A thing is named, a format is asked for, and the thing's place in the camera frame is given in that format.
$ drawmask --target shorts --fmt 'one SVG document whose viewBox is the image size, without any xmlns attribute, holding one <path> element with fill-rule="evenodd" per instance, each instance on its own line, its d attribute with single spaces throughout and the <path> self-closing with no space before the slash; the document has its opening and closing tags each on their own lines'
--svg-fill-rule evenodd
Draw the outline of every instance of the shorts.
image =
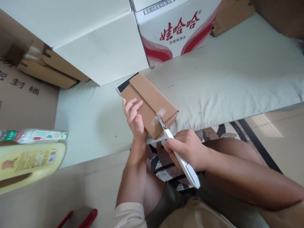
<svg viewBox="0 0 304 228">
<path fill-rule="evenodd" d="M 221 189 L 212 185 L 202 175 L 199 175 L 201 187 L 196 191 L 195 197 L 201 198 L 217 212 L 224 215 L 236 227 L 269 227 L 258 212 L 256 206 L 244 203 Z M 168 182 L 156 207 L 145 218 L 148 228 L 158 228 L 173 211 L 183 208 L 190 194 L 181 194 Z"/>
</svg>

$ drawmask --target sleeve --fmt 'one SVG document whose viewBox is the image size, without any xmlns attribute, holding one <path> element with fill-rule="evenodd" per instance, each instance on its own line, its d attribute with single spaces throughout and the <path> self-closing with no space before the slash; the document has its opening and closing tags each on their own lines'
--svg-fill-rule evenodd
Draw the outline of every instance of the sleeve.
<svg viewBox="0 0 304 228">
<path fill-rule="evenodd" d="M 269 227 L 304 227 L 304 202 L 277 212 L 260 209 L 260 215 Z"/>
<path fill-rule="evenodd" d="M 147 228 L 143 206 L 140 203 L 122 203 L 114 212 L 113 228 Z"/>
</svg>

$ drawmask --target white cardboard box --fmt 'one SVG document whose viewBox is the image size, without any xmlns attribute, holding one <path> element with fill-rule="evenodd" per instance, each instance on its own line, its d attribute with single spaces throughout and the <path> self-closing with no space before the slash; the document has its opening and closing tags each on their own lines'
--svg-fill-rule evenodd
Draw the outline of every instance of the white cardboard box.
<svg viewBox="0 0 304 228">
<path fill-rule="evenodd" d="M 130 9 L 128 0 L 1 0 L 0 8 L 50 47 Z"/>
<path fill-rule="evenodd" d="M 133 5 L 149 65 L 154 66 L 204 46 L 221 0 L 164 0 L 147 7 L 151 2 L 157 1 L 133 0 Z"/>
<path fill-rule="evenodd" d="M 131 7 L 53 50 L 100 86 L 149 67 Z"/>
</svg>

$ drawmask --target patterned rug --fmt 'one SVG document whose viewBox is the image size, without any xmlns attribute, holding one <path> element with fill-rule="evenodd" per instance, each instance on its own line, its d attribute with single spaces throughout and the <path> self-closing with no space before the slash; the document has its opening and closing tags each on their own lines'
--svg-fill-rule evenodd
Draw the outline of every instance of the patterned rug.
<svg viewBox="0 0 304 228">
<path fill-rule="evenodd" d="M 271 169 L 282 173 L 244 119 L 198 130 L 195 133 L 202 142 L 224 137 L 242 140 L 254 149 L 260 157 L 261 162 L 267 164 Z M 153 159 L 151 160 L 152 172 L 161 180 L 168 181 L 178 191 L 191 188 L 192 186 L 189 184 L 183 171 L 173 164 L 169 154 L 165 151 L 164 143 L 165 140 L 149 145 L 153 153 Z"/>
</svg>

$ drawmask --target tile floor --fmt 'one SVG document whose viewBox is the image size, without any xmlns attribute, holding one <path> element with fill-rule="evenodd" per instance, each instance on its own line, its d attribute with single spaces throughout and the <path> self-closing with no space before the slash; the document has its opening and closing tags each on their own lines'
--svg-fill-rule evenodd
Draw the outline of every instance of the tile floor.
<svg viewBox="0 0 304 228">
<path fill-rule="evenodd" d="M 284 175 L 304 186 L 304 108 L 246 118 Z"/>
<path fill-rule="evenodd" d="M 246 121 L 282 172 L 304 186 L 304 108 L 265 113 Z M 128 155 L 124 151 L 60 169 L 1 195 L 5 210 L 0 213 L 0 227 L 56 227 L 69 210 L 84 206 L 98 209 L 92 228 L 110 227 Z"/>
</svg>

